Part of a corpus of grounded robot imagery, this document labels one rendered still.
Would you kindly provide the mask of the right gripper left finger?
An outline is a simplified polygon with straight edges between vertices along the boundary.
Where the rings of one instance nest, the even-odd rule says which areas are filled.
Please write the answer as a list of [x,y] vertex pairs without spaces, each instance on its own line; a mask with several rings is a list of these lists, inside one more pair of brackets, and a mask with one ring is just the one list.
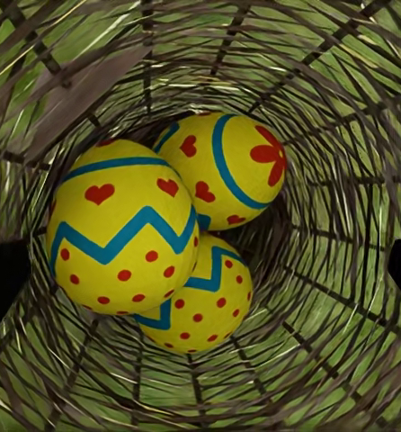
[[17,240],[0,246],[0,326],[31,274],[28,246]]

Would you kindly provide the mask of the easter egg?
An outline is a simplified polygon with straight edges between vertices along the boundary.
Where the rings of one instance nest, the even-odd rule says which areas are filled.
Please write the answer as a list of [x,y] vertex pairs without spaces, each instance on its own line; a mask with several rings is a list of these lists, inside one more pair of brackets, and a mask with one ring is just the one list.
[[132,318],[150,344],[174,356],[216,349],[236,334],[252,310],[252,269],[233,243],[200,233],[190,281],[163,304]]
[[150,147],[183,180],[200,230],[230,240],[235,228],[271,208],[293,158],[271,126],[220,107],[193,108],[201,113],[156,128]]
[[143,142],[95,143],[46,216],[45,263],[78,309],[132,319],[184,288],[199,261],[197,205]]

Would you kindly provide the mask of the wicker basket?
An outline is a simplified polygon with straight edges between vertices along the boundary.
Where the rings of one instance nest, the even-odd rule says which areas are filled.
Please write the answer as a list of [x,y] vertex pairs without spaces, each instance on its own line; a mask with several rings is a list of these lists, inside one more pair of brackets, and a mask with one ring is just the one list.
[[[401,38],[394,35],[392,31],[385,30],[374,17],[374,14],[381,8],[387,8],[388,13],[396,22],[397,28],[401,31],[401,13],[396,10],[392,0],[370,0],[368,3],[365,0],[321,0],[322,3],[332,6],[338,10],[339,14],[343,15],[344,21],[334,16],[333,13],[321,12],[329,21],[339,26],[338,30],[331,33],[300,17],[296,13],[299,11],[297,6],[276,3],[275,0],[225,0],[224,3],[220,4],[218,4],[219,0],[197,0],[196,3],[190,4],[180,3],[179,0],[93,0],[89,2],[88,0],[76,0],[74,5],[68,8],[65,13],[48,19],[52,12],[56,12],[65,1],[36,0],[34,3],[20,7],[17,0],[0,0],[0,8],[2,9],[0,26],[5,19],[9,19],[15,28],[9,37],[0,43],[0,57],[6,57],[9,50],[22,39],[27,41],[14,57],[0,62],[0,74],[9,66],[13,66],[5,82],[0,85],[0,133],[11,118],[16,114],[23,113],[29,105],[35,104],[27,129],[12,139],[12,134],[16,128],[15,123],[0,135],[0,146],[2,144],[0,147],[0,246],[22,240],[25,242],[25,246],[28,246],[29,258],[31,259],[29,279],[24,284],[22,292],[17,295],[9,313],[4,316],[6,325],[2,327],[3,334],[0,331],[0,388],[7,392],[7,397],[11,402],[9,405],[0,400],[0,408],[29,429],[29,432],[40,432],[40,430],[31,424],[22,404],[31,408],[40,417],[43,426],[45,426],[42,432],[57,432],[57,425],[61,418],[66,419],[69,426],[83,429],[85,432],[109,432],[105,426],[108,424],[116,428],[127,429],[129,432],[152,432],[150,429],[138,427],[140,423],[160,424],[173,428],[174,432],[215,432],[215,428],[210,427],[210,424],[219,420],[235,421],[226,428],[222,428],[222,432],[297,432],[302,424],[306,424],[320,415],[321,411],[316,411],[316,408],[334,390],[342,388],[345,395],[338,402],[335,402],[322,420],[308,432],[328,432],[330,429],[332,429],[331,432],[355,432],[357,429],[359,429],[358,432],[367,432],[367,429],[374,423],[380,427],[379,432],[398,432],[401,428],[401,410],[389,421],[386,421],[382,415],[383,411],[401,393],[401,361],[392,366],[401,347],[401,327],[397,326],[401,305],[401,291],[398,288],[396,288],[394,309],[392,309],[390,318],[385,319],[392,280],[388,272],[388,260],[396,243],[394,237],[395,221],[399,220],[399,224],[401,224],[401,208],[399,208],[399,201],[397,200],[397,187],[401,186],[401,157],[399,156],[401,136],[392,127],[390,114],[394,114],[397,121],[401,123],[401,108],[399,106],[401,105],[401,94],[376,80],[367,68],[387,77],[392,82],[396,82],[398,86],[401,86],[401,78],[392,75],[387,67],[374,64],[342,42],[345,35],[352,35],[354,39],[365,44],[374,54],[384,57],[401,69],[401,54],[397,51],[397,48],[401,48]],[[401,0],[398,1],[401,3]],[[134,3],[134,5],[126,12],[120,12],[119,20],[114,22],[108,30],[98,34],[97,40],[102,39],[111,30],[120,27],[122,21],[131,14],[141,12],[142,19],[135,19],[135,21],[124,24],[119,33],[113,35],[113,39],[108,40],[104,46],[88,49],[78,57],[69,58],[65,62],[57,62],[57,59],[52,57],[57,45],[76,28],[83,25],[85,19],[88,19],[94,12],[108,8],[117,9],[119,6],[129,3]],[[237,12],[225,10],[227,6],[232,5],[237,6]],[[23,10],[34,6],[39,6],[40,9],[29,19],[25,19]],[[282,12],[292,17],[297,25],[306,26],[316,35],[319,35],[323,41],[316,45],[302,35],[291,33],[281,26],[278,27],[277,31],[263,28],[253,21],[254,10],[251,10],[250,6],[264,6]],[[359,10],[352,6],[359,8]],[[178,13],[188,14],[188,16],[172,22],[159,22],[157,20],[158,17]],[[184,27],[188,21],[204,15],[234,17],[234,21],[230,25],[208,26],[200,30]],[[52,30],[55,30],[62,22],[74,19],[74,17],[82,17],[82,19],[69,30],[62,32],[61,38],[56,40],[52,46],[47,46],[43,42],[43,39],[47,38]],[[363,35],[358,30],[360,24],[382,37],[391,53],[380,48],[369,37]],[[140,31],[132,33],[139,26]],[[38,30],[42,31],[39,32]],[[279,40],[282,37],[287,37],[307,49],[307,55],[299,62],[289,53],[275,49],[267,40],[257,40],[250,35],[242,35],[246,32],[267,33]],[[184,46],[183,42],[178,42],[176,39],[161,39],[161,33],[181,35],[183,38],[205,37],[210,41],[221,42],[219,44],[202,43],[194,46],[197,50],[215,51],[215,55],[204,53],[177,55],[177,50],[170,51],[169,49],[156,53],[158,44]],[[244,43],[245,45],[232,46],[233,42],[236,44]],[[364,77],[367,77],[367,80],[378,93],[379,99],[377,101],[358,84],[351,72],[347,71],[342,60],[339,59],[338,64],[345,72],[346,77],[351,80],[360,97],[345,91],[338,81],[329,80],[327,76],[318,73],[316,69],[310,66],[313,60],[318,60],[324,53],[328,53],[331,46],[336,46],[352,57],[357,70]],[[34,50],[38,57],[28,66],[24,66],[30,49]],[[233,53],[236,57],[240,54],[249,54],[265,58],[266,55],[269,55],[267,59],[277,67],[266,67],[254,60],[250,64],[239,62],[234,58],[227,61],[225,59],[227,59],[228,53]],[[33,70],[40,60],[43,60],[45,69],[35,79],[31,94],[18,107],[7,113],[13,103],[14,89],[16,89],[18,80]],[[164,93],[153,94],[156,91],[153,78],[174,71],[181,73],[186,69],[191,70],[195,67],[200,68],[200,70],[194,74],[195,77],[192,80],[194,84],[185,86],[179,84],[165,85],[162,88]],[[139,72],[130,74],[130,71],[136,68]],[[272,81],[271,86],[266,85],[260,79],[251,77],[240,69],[262,71],[271,76],[274,81]],[[102,107],[121,101],[120,88],[136,82],[142,82],[140,95],[143,100],[123,105],[120,109],[104,114],[98,112]],[[302,85],[301,82],[310,86],[314,91]],[[246,109],[238,105],[235,100],[226,100],[222,97],[217,99],[223,94],[224,86],[230,86],[231,92],[244,94],[253,102]],[[286,87],[307,99],[304,103],[300,103],[292,99],[289,94],[280,92]],[[343,116],[336,109],[329,96],[333,96],[336,100],[340,100],[352,108],[351,114]],[[43,110],[37,117],[44,99]],[[157,103],[163,101],[188,105],[163,114],[165,108],[157,106]],[[358,103],[364,104],[365,107],[361,108]],[[260,115],[258,108],[262,106],[266,113],[275,113],[276,119],[283,122],[285,130],[289,132],[282,146],[285,148],[292,146],[295,149],[294,156],[302,156],[305,166],[311,167],[315,179],[312,180],[310,176],[304,174],[302,182],[297,181],[300,173],[297,170],[296,162],[286,157],[289,155],[287,153],[285,156],[289,166],[287,172],[290,177],[294,177],[289,180],[285,176],[280,192],[276,194],[271,208],[267,210],[268,234],[265,243],[262,242],[263,238],[259,235],[258,230],[254,230],[250,234],[252,222],[248,221],[242,227],[234,230],[233,246],[238,248],[245,264],[251,266],[255,256],[262,259],[261,263],[252,270],[254,288],[252,306],[258,311],[267,310],[270,315],[264,323],[249,333],[249,340],[244,344],[240,344],[241,338],[239,336],[232,334],[227,342],[218,345],[217,350],[219,352],[233,347],[239,353],[238,358],[240,360],[234,363],[205,366],[205,363],[216,359],[217,355],[211,354],[195,361],[193,361],[191,354],[184,355],[185,361],[177,359],[174,363],[181,368],[186,368],[185,371],[190,378],[187,383],[192,387],[196,396],[194,404],[151,406],[144,404],[140,399],[140,390],[144,383],[143,380],[153,383],[156,379],[145,375],[142,371],[162,371],[159,367],[162,364],[161,360],[145,354],[148,350],[159,351],[158,346],[147,342],[146,336],[135,322],[130,322],[129,319],[121,315],[113,317],[104,314],[103,316],[100,312],[89,309],[85,310],[88,320],[78,319],[84,336],[81,342],[75,342],[68,335],[68,330],[63,322],[63,319],[67,319],[68,315],[63,308],[57,306],[54,298],[58,298],[64,306],[72,311],[76,310],[76,303],[73,304],[73,300],[69,300],[60,291],[55,276],[52,272],[48,272],[44,263],[48,259],[41,237],[47,235],[49,217],[46,214],[51,210],[62,180],[69,169],[95,143],[119,139],[141,142],[156,134],[154,131],[156,128],[169,126],[184,119],[184,117],[188,117],[188,115],[201,113],[193,108],[194,105],[196,107],[229,107],[231,110],[251,117],[265,126],[270,126],[270,123]],[[143,112],[134,114],[139,112],[141,108],[144,108]],[[293,112],[295,112],[296,117],[300,118],[295,124],[292,122],[295,119]],[[309,117],[316,118],[322,123],[318,121],[314,124]],[[350,148],[339,131],[340,125],[343,125],[349,131],[351,141],[359,144],[360,141],[356,139],[351,130],[351,122],[354,121],[360,124],[361,134],[363,134],[365,145],[367,145],[365,151],[374,169],[374,174],[363,165],[358,149]],[[75,146],[66,148],[66,144],[76,137],[79,132],[78,128],[82,123],[85,125],[90,123],[92,128]],[[384,131],[387,138],[384,137],[381,130]],[[157,134],[154,135],[156,138],[158,136]],[[318,165],[309,156],[313,150],[319,160],[328,167],[329,173],[324,174],[323,180]],[[387,152],[391,155],[394,164],[389,160]],[[374,153],[378,157],[380,173]],[[354,174],[351,157],[360,166],[361,177],[356,177]],[[1,186],[1,171],[3,170],[5,171],[5,181],[4,186]],[[45,172],[45,176],[41,182],[42,172]],[[27,182],[23,188],[21,186],[22,180]],[[378,185],[381,192],[383,186],[386,186],[388,194],[386,238],[383,241],[379,233],[377,246],[370,244],[370,219],[374,214],[374,206],[372,205],[374,185]],[[310,217],[307,220],[306,207],[301,198],[296,198],[294,194],[301,187],[308,188],[307,207],[310,210],[315,207],[317,189],[321,200],[326,200],[327,194],[329,195],[329,207],[325,215],[328,219],[327,230],[318,228],[318,223],[314,218]],[[41,198],[44,198],[45,202]],[[36,209],[33,212],[31,207],[34,203]],[[296,214],[294,203],[297,207]],[[364,230],[361,228],[361,223],[358,222],[359,206],[363,214]],[[298,223],[295,222],[295,216]],[[27,229],[23,229],[25,223]],[[297,237],[297,244],[292,248],[290,245],[294,234]],[[247,241],[244,241],[245,236],[249,236]],[[310,276],[313,273],[316,255],[311,257],[305,272],[300,269],[299,257],[305,257],[307,243],[311,243],[312,250],[316,252],[320,237],[328,238],[328,248],[322,263],[318,266],[315,279],[311,280]],[[324,263],[331,261],[333,240],[336,240],[336,252],[340,250],[342,242],[345,242],[347,247],[352,244],[351,264],[349,270],[345,272],[351,277],[351,297],[349,299],[334,292],[332,288],[328,289],[324,284],[317,282]],[[356,282],[360,268],[358,251],[361,247],[365,248],[365,256],[362,264],[361,296],[358,297],[357,303]],[[379,315],[370,312],[370,308],[363,309],[362,305],[365,301],[365,285],[369,273],[369,249],[377,251],[375,263],[379,261],[379,251],[385,252],[385,267],[381,281],[383,283],[383,303]],[[284,284],[293,285],[295,279],[299,280],[300,285],[293,301],[290,304],[284,302],[275,311],[273,307],[269,306],[274,295],[281,292]],[[320,352],[341,329],[344,329],[351,322],[351,318],[347,318],[340,327],[334,329],[329,337],[316,348],[311,348],[311,343],[314,343],[325,332],[329,315],[324,319],[316,334],[307,339],[299,334],[298,329],[294,329],[292,325],[286,323],[286,318],[298,306],[301,306],[315,289],[331,296],[335,302],[340,302],[344,308],[352,309],[353,313],[359,312],[362,316],[360,322],[355,325],[354,335],[349,346],[345,348],[342,358],[334,366],[327,363],[327,360],[347,336],[343,336],[324,357],[320,355]],[[385,332],[370,346],[366,343],[362,344],[358,355],[340,371],[341,367],[355,355],[354,343],[360,335],[361,327],[366,319],[374,321],[374,327],[370,331],[371,335],[378,329],[378,326],[383,327]],[[119,330],[113,328],[108,321]],[[50,367],[31,345],[26,334],[25,325],[27,323],[31,323],[35,337],[43,345],[50,362],[57,364],[58,369],[62,372],[68,370],[65,380],[62,379],[59,382],[61,386],[42,371],[44,369],[49,374],[56,375],[55,369]],[[297,346],[278,358],[276,362],[256,370],[251,363],[256,359],[256,355],[248,357],[245,354],[245,349],[261,345],[267,341],[280,325],[285,328],[285,331],[290,332],[290,338],[295,338],[298,341]],[[97,330],[98,328],[103,329],[109,335],[112,343]],[[130,335],[129,331],[134,336]],[[388,332],[391,331],[396,334],[396,338],[376,360],[379,350],[387,340]],[[59,338],[66,349],[62,353],[59,353],[56,344]],[[23,350],[22,340],[31,349],[37,363],[33,364],[29,361]],[[29,371],[37,374],[43,390],[34,388],[18,374],[13,358],[7,350],[7,347],[11,346],[13,342],[16,345],[17,353],[27,363]],[[92,344],[96,353],[103,356],[106,364],[116,372],[107,369],[89,353]],[[351,386],[349,382],[352,380],[356,368],[372,350],[374,350],[374,355],[370,359],[367,370],[358,379],[358,382]],[[304,351],[307,352],[307,357],[300,364],[292,367],[293,361],[300,352]],[[2,355],[4,355],[7,363],[3,360]],[[301,374],[312,362],[315,362],[314,365],[305,374]],[[126,365],[132,368],[128,368]],[[277,373],[262,380],[262,376],[282,365],[283,367]],[[358,388],[380,365],[381,370],[379,370],[374,386],[360,396]],[[240,400],[237,394],[228,400],[211,401],[206,400],[205,396],[201,395],[203,391],[200,382],[201,376],[222,371],[227,374],[237,368],[242,368],[236,371],[236,376],[242,378],[226,385],[225,390],[216,393],[215,396],[218,397],[244,386],[251,386],[252,391],[259,390],[260,394],[257,397]],[[320,381],[307,385],[311,377],[322,369],[325,370],[324,377]],[[109,375],[115,382],[123,380],[125,376],[127,382],[131,384],[129,391],[131,399],[117,395],[110,385],[97,379],[95,375],[89,372],[90,370],[102,375]],[[124,413],[129,417],[130,424],[114,418],[99,417],[72,399],[71,393],[81,371],[89,378],[89,382],[96,383],[102,389],[101,395],[111,399],[91,399],[91,402]],[[275,383],[287,372],[290,372],[290,375],[275,390],[266,390],[266,385]],[[9,374],[16,377],[24,389],[31,388],[45,401],[48,407],[51,407],[48,419],[41,415],[36,404],[27,402],[14,391],[9,380]],[[326,385],[327,383],[328,385]],[[325,388],[323,389],[323,387]],[[323,390],[321,391],[321,389]],[[384,389],[386,390],[384,391]],[[384,393],[379,400],[382,391]],[[278,396],[280,397],[274,400]],[[330,418],[349,399],[354,401],[354,406],[342,415]],[[294,401],[298,402],[290,405]],[[251,406],[261,406],[261,409],[254,411],[254,413],[242,413]],[[304,416],[295,424],[286,426],[285,419],[289,419],[293,413],[297,413],[306,406],[310,406],[310,408],[304,413]],[[207,411],[217,408],[229,408],[229,410],[224,413],[207,415]],[[199,416],[184,417],[177,413],[186,410],[196,410],[199,412]],[[72,415],[91,419],[101,429],[83,426]],[[357,418],[357,416],[359,417]],[[257,419],[260,420],[251,423]],[[186,425],[192,427],[186,427]]]

